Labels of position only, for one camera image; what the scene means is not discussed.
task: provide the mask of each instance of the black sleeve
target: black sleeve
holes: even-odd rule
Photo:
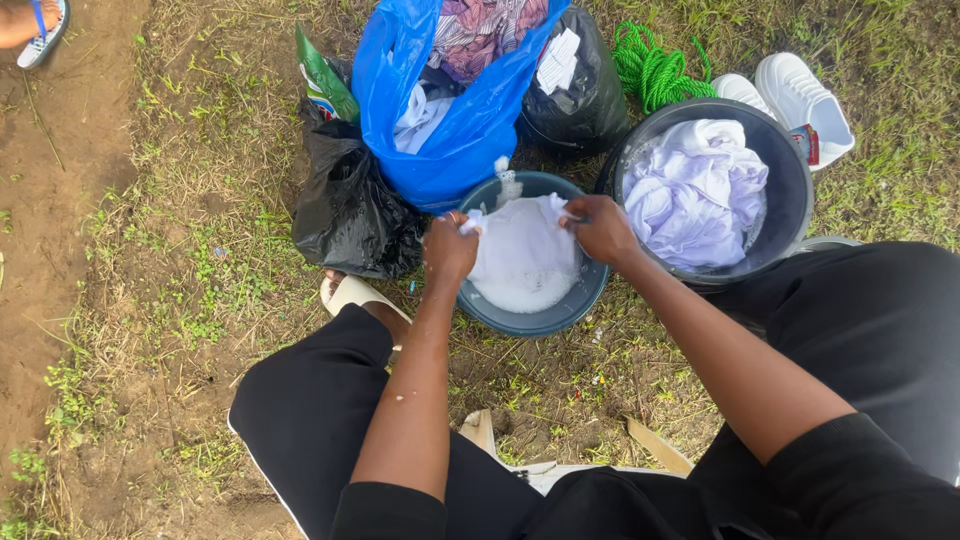
[[[446,507],[409,487],[381,482],[348,484],[333,518],[332,540],[444,538]]]
[[[767,478],[820,537],[957,538],[960,495],[910,461],[865,414],[809,431],[781,450]]]

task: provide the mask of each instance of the black plastic bag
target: black plastic bag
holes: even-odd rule
[[[627,133],[627,103],[616,64],[593,17],[570,5],[550,38],[567,28],[580,37],[570,88],[546,95],[534,76],[523,95],[517,127],[544,150],[564,158],[585,158],[610,150]]]
[[[291,232],[307,260],[348,274],[396,279],[420,264],[420,214],[380,177],[360,128],[324,122],[308,100],[298,109],[311,175]]]

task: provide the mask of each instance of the green detergent package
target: green detergent package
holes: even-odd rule
[[[306,79],[306,97],[317,106],[326,120],[341,118],[360,125],[360,104],[344,86],[297,23],[297,61]]]

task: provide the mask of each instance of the blue strap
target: blue strap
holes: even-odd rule
[[[34,16],[36,17],[36,25],[40,29],[40,37],[43,38],[43,42],[47,42],[47,23],[43,22],[43,10],[40,8],[40,0],[31,0],[31,4],[34,5]]]

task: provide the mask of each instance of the plastic bag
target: plastic bag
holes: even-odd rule
[[[307,260],[348,274],[393,280],[420,264],[423,224],[380,177],[360,128],[298,108],[311,176],[294,207],[294,244]]]
[[[616,64],[593,17],[570,6],[550,38],[566,29],[580,37],[569,89],[557,88],[546,95],[534,77],[523,95],[517,128],[545,150],[564,158],[585,158],[610,150],[629,131],[627,104]]]
[[[488,65],[453,101],[417,154],[394,144],[394,126],[406,111],[433,46],[443,2],[382,0],[371,15],[353,61],[363,138],[404,199],[423,211],[454,208],[475,185],[493,176],[493,162],[512,156],[514,122],[550,31],[569,0],[550,0],[546,21],[527,31],[517,49]]]
[[[324,120],[343,118],[356,124],[360,121],[360,105],[348,89],[348,83],[337,76],[339,69],[331,68],[303,35],[297,23],[297,61],[306,80],[306,97],[324,114]]]

